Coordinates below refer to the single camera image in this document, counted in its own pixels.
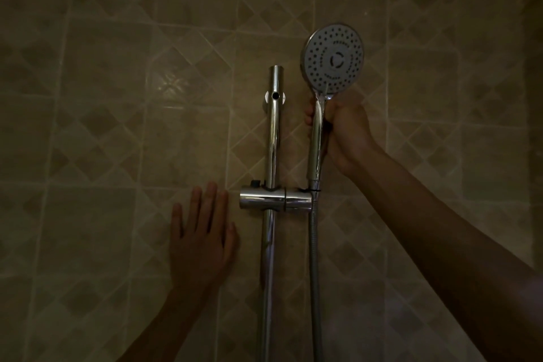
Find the shower head nozzle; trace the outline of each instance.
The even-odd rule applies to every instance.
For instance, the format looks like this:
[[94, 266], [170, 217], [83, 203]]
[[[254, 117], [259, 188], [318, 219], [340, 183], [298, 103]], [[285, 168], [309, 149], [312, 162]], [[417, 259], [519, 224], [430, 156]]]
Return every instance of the shower head nozzle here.
[[309, 37], [302, 49], [300, 67], [315, 92], [331, 97], [354, 83], [363, 63], [364, 47], [356, 30], [334, 23]]

